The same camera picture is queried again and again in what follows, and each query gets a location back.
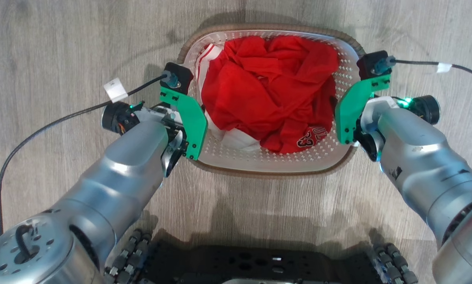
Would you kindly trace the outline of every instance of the white tape label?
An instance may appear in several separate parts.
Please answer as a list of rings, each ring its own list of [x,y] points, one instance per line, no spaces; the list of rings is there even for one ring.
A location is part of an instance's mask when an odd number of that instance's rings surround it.
[[[438,63],[438,70],[436,73],[446,73],[450,71],[450,68],[452,68],[452,64],[449,63]]]
[[[119,78],[109,81],[103,87],[105,88],[106,93],[108,94],[108,97],[110,97],[112,103],[116,103],[128,97],[128,94],[125,91],[124,86],[122,86]]]

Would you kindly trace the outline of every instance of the cable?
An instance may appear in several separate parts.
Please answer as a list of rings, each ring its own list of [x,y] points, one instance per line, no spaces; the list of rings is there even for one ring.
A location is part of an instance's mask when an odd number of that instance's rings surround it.
[[[166,78],[166,75],[161,75],[157,78],[154,78],[154,79],[151,79],[150,81],[146,82],[145,84],[139,86],[138,88],[135,88],[134,90],[132,90],[131,92],[128,92],[128,95],[134,95],[135,93],[141,91],[142,89],[150,86],[151,84],[161,80],[161,79],[164,79]],[[24,145],[26,145],[30,140],[32,140],[33,138],[35,138],[36,136],[38,136],[39,134],[41,134],[43,131],[46,131],[47,129],[51,128],[52,126],[56,126],[57,124],[60,124],[61,122],[63,121],[66,121],[70,118],[73,118],[73,117],[76,117],[76,116],[79,116],[79,115],[82,115],[84,113],[88,113],[88,112],[91,112],[93,110],[97,110],[98,108],[102,108],[102,107],[105,107],[105,106],[108,106],[112,104],[111,101],[108,101],[108,102],[105,102],[105,103],[102,103],[102,104],[98,104],[96,106],[92,106],[90,108],[86,108],[84,110],[81,110],[81,111],[78,111],[78,112],[75,112],[75,113],[72,113],[70,115],[66,115],[65,117],[63,118],[59,118],[58,120],[54,121],[54,122],[50,122],[49,124],[43,126],[42,128],[38,129],[35,133],[29,135],[29,137],[27,137],[26,139],[24,139],[22,142],[20,142],[20,144],[18,144],[18,146],[16,146],[13,151],[11,151],[10,155],[8,155],[8,157],[6,158],[4,164],[3,164],[3,167],[1,167],[1,171],[0,171],[0,236],[4,234],[4,226],[3,226],[3,203],[2,203],[2,190],[3,190],[3,178],[5,176],[5,171],[6,171],[6,168],[8,167],[8,164],[10,163],[11,159],[13,158],[13,156],[22,148],[24,147]]]
[[[17,241],[17,246],[22,253],[22,255],[25,257],[24,260],[30,260],[32,259],[32,255],[27,249],[27,246],[25,245],[24,242],[24,234],[29,233],[29,230],[32,229],[31,225],[20,225],[18,226],[17,230],[15,231],[15,240]]]
[[[391,60],[391,62],[403,63],[403,64],[414,64],[414,65],[438,65],[439,64],[439,62],[435,62],[435,61],[407,61],[407,60],[397,60],[397,59],[393,59]],[[467,67],[456,65],[456,64],[452,64],[452,67],[460,69],[460,70],[464,70],[472,74],[472,70]]]

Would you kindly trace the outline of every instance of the clothing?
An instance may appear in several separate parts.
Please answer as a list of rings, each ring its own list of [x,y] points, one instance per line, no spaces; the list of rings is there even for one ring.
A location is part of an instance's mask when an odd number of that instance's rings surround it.
[[[237,129],[276,153],[303,151],[332,127],[337,51],[296,36],[249,36],[210,45],[200,56],[206,112],[221,131]],[[204,59],[210,58],[209,66]]]

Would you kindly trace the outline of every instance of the gray wood-grain floor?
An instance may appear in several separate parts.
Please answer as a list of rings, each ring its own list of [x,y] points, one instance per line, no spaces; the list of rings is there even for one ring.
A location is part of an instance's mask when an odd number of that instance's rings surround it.
[[[105,101],[102,85],[130,89],[158,75],[196,30],[219,23],[280,22],[344,31],[366,51],[472,68],[472,0],[0,0],[0,168],[11,149],[61,116]],[[472,167],[472,76],[398,66],[390,92],[431,94],[438,128]],[[157,88],[132,99],[156,102]],[[5,228],[54,203],[116,135],[95,111],[37,137],[10,163]],[[182,161],[140,226],[191,244],[318,250],[329,256],[378,232],[432,283],[433,235],[362,151],[328,177],[236,178]]]

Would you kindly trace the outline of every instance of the perforated basket wall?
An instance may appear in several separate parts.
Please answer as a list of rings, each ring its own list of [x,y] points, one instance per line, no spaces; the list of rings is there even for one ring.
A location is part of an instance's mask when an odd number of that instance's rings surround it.
[[[339,70],[334,74],[336,96],[359,80],[356,62],[364,50],[357,41],[345,33],[322,28],[283,24],[234,24],[205,29],[191,37],[183,46],[178,63],[195,74],[196,59],[209,43],[223,44],[227,40],[244,36],[301,36],[331,45],[338,51]],[[197,82],[192,82],[189,95],[200,102]],[[355,148],[340,144],[332,131],[316,146],[299,153],[276,154],[261,148],[260,151],[240,151],[223,146],[209,131],[198,161],[193,163],[207,171],[236,175],[297,176],[304,174],[330,174],[342,167],[353,156]]]

